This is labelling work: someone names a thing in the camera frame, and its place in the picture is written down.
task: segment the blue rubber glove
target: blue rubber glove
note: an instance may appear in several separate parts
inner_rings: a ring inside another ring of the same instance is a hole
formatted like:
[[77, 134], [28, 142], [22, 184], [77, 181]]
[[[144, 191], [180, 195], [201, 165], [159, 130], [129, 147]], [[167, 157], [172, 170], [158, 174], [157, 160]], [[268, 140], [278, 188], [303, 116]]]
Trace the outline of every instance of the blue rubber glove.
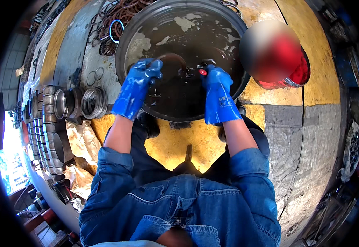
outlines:
[[206, 89], [206, 113], [207, 125], [216, 125], [236, 119], [242, 119], [236, 104], [230, 96], [230, 86], [233, 80], [222, 68], [212, 64], [204, 68], [206, 76], [202, 76], [203, 87]]
[[130, 69], [123, 82], [121, 92], [112, 107], [112, 114], [119, 114], [134, 121], [144, 103], [148, 87], [155, 82], [155, 78], [162, 78], [160, 69], [163, 62], [161, 60], [155, 60], [146, 68], [152, 60], [152, 58], [141, 59]]

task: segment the person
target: person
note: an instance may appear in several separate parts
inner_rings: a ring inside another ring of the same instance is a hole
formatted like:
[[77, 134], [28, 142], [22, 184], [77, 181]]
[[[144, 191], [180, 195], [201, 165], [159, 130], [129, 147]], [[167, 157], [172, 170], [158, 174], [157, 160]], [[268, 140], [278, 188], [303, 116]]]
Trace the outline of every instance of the person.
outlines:
[[204, 174], [176, 175], [147, 154], [156, 119], [138, 114], [148, 87], [161, 78], [160, 60], [129, 71], [112, 108], [115, 121], [98, 153], [91, 193], [79, 216], [84, 246], [279, 246], [270, 154], [259, 126], [229, 95], [229, 74], [208, 65], [206, 124], [222, 123], [226, 152]]

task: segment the red container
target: red container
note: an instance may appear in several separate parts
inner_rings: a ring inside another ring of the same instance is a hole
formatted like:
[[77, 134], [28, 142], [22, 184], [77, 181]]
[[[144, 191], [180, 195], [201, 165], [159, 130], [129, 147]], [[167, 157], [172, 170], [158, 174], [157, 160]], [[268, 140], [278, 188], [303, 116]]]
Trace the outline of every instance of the red container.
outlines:
[[305, 53], [304, 49], [301, 48], [301, 61], [299, 66], [295, 69], [295, 71], [285, 79], [278, 81], [278, 82], [262, 82], [255, 79], [256, 83], [264, 89], [271, 90], [271, 89], [280, 89], [286, 87], [301, 87], [304, 86], [308, 80], [310, 79], [310, 62], [308, 60], [307, 54]]

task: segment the jacket sleeve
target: jacket sleeve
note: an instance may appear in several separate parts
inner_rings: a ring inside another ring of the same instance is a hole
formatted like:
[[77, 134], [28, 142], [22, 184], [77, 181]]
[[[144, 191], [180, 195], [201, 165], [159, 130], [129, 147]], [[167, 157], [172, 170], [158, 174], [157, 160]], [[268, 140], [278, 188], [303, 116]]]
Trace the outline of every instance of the jacket sleeve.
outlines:
[[257, 148], [245, 149], [230, 159], [230, 168], [232, 185], [242, 192], [266, 246], [279, 246], [281, 226], [267, 157]]
[[79, 216], [81, 231], [87, 223], [105, 215], [136, 187], [132, 170], [130, 154], [118, 153], [108, 147], [100, 148], [91, 193]]

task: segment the denim shirt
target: denim shirt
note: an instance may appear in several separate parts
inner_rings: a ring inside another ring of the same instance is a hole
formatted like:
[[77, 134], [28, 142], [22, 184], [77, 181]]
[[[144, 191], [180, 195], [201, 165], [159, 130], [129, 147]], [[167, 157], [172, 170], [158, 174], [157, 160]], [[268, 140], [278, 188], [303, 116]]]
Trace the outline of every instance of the denim shirt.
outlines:
[[150, 240], [181, 226], [194, 246], [279, 246], [269, 162], [256, 148], [230, 159], [231, 186], [183, 174], [136, 187], [130, 154], [102, 147], [79, 217], [84, 246]]

